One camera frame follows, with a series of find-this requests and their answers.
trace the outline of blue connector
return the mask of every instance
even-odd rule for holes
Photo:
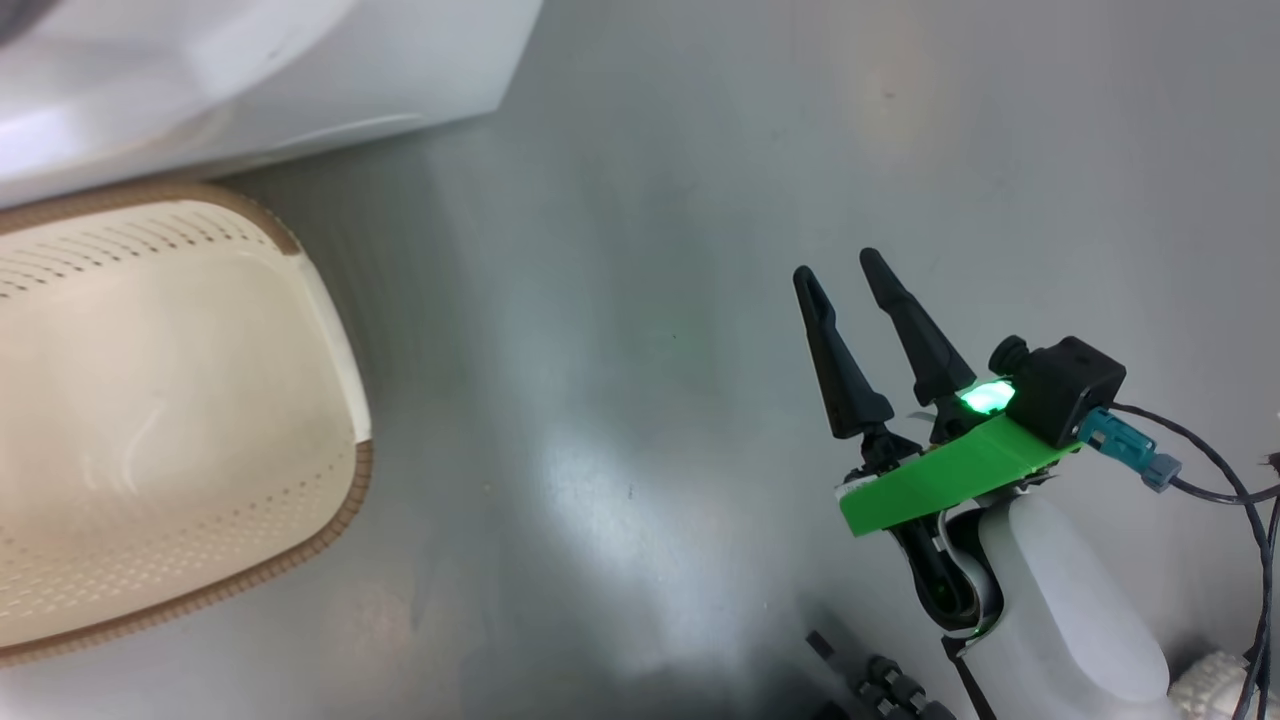
[[[1169,480],[1183,469],[1183,464],[1174,456],[1156,452],[1156,441],[1102,407],[1094,407],[1084,418],[1076,438],[1132,468],[1156,492],[1164,492]]]

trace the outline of green 3d-printed bracket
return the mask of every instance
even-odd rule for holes
[[[1005,415],[927,452],[840,498],[840,511],[861,537],[955,507],[1015,483],[1073,452],[1053,450]]]

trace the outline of black cable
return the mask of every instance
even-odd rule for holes
[[[1267,552],[1276,556],[1276,528],[1280,527],[1280,500],[1271,503],[1271,520],[1267,523]],[[1266,614],[1263,632],[1266,642],[1258,657],[1258,715],[1256,720],[1266,720],[1267,706],[1271,705],[1271,597],[1266,593],[1262,600],[1262,611]]]
[[[1220,492],[1204,489],[1199,486],[1193,486],[1187,480],[1176,477],[1169,480],[1169,484],[1185,492],[1187,495],[1193,495],[1201,500],[1207,500],[1208,502],[1217,502],[1221,505],[1256,505],[1258,502],[1266,502],[1268,500],[1275,500],[1280,497],[1280,486],[1272,486],[1265,491],[1251,492],[1248,495],[1224,495]]]
[[[1197,436],[1196,433],[1188,430],[1187,428],[1179,425],[1178,423],[1175,423],[1175,421],[1172,421],[1172,420],[1170,420],[1167,418],[1161,418],[1160,415],[1156,415],[1155,413],[1149,413],[1147,410],[1143,410],[1142,407],[1137,407],[1137,406],[1133,406],[1133,405],[1121,405],[1121,404],[1117,404],[1117,402],[1111,404],[1110,407],[1111,407],[1111,410],[1117,410],[1120,413],[1128,413],[1130,415],[1137,415],[1139,418],[1146,418],[1147,420],[1151,420],[1152,423],[1156,423],[1157,425],[1161,425],[1164,428],[1167,428],[1167,429],[1170,429],[1170,430],[1172,430],[1172,432],[1183,436],[1193,446],[1196,446],[1196,450],[1199,450],[1201,452],[1203,452],[1204,456],[1208,457],[1208,460],[1213,465],[1216,465],[1219,470],[1222,471],[1222,475],[1226,477],[1226,482],[1231,483],[1231,488],[1235,489],[1235,495],[1238,497],[1248,497],[1249,496],[1248,488],[1245,488],[1244,483],[1240,482],[1240,478],[1239,478],[1239,475],[1235,474],[1235,470],[1231,469],[1231,466],[1226,462],[1226,460],[1222,459],[1221,455],[1219,455],[1219,452],[1216,450],[1213,450],[1212,447],[1210,447],[1210,445],[1207,442],[1204,442],[1203,439],[1201,439],[1201,437]],[[1245,715],[1248,714],[1248,708],[1249,708],[1249,702],[1253,700],[1253,691],[1254,691],[1256,685],[1258,684],[1258,670],[1260,670],[1260,665],[1262,664],[1261,661],[1263,659],[1270,659],[1270,653],[1271,653],[1271,650],[1270,650],[1270,647],[1271,647],[1271,642],[1270,642],[1271,641],[1271,585],[1272,585],[1271,559],[1272,559],[1272,555],[1274,555],[1274,552],[1272,552],[1272,547],[1274,547],[1272,539],[1275,537],[1275,533],[1274,532],[1268,533],[1267,528],[1262,527],[1262,518],[1258,516],[1258,511],[1257,511],[1257,509],[1253,505],[1254,503],[1247,503],[1247,505],[1244,505],[1244,512],[1249,518],[1249,528],[1253,530],[1253,541],[1258,544],[1258,556],[1262,560],[1262,611],[1258,614],[1258,628],[1257,628],[1257,632],[1253,635],[1253,646],[1249,648],[1249,652],[1247,653],[1247,655],[1251,656],[1249,666],[1248,666],[1248,670],[1245,673],[1244,685],[1240,688],[1240,700],[1236,701],[1236,703],[1235,703],[1235,711],[1231,714],[1231,720],[1245,720]],[[1280,516],[1276,515],[1275,509],[1272,509],[1272,518],[1271,518],[1271,520],[1272,520],[1272,523],[1275,523],[1276,520],[1280,520]],[[1267,698],[1266,698],[1266,696],[1263,696],[1262,697],[1262,705],[1263,705],[1263,707],[1266,706],[1266,702],[1267,702]]]

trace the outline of white plastic housing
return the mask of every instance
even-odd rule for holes
[[[964,659],[997,717],[1179,717],[1160,646],[1065,515],[1027,495],[979,533],[1005,609]]]
[[[486,113],[540,0],[60,0],[0,46],[0,208]]]

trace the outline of gray metal surface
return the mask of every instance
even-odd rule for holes
[[[814,624],[963,706],[893,543],[837,512],[858,450],[790,273],[815,268],[900,418],[864,245],[975,368],[1010,332],[1079,334],[1261,484],[1277,33],[1274,0],[549,0],[497,114],[229,181],[356,346],[378,466],[348,534],[0,674],[0,714],[803,717],[831,689]],[[1243,512],[1117,468],[1071,459],[1048,492],[1176,661],[1243,650]]]

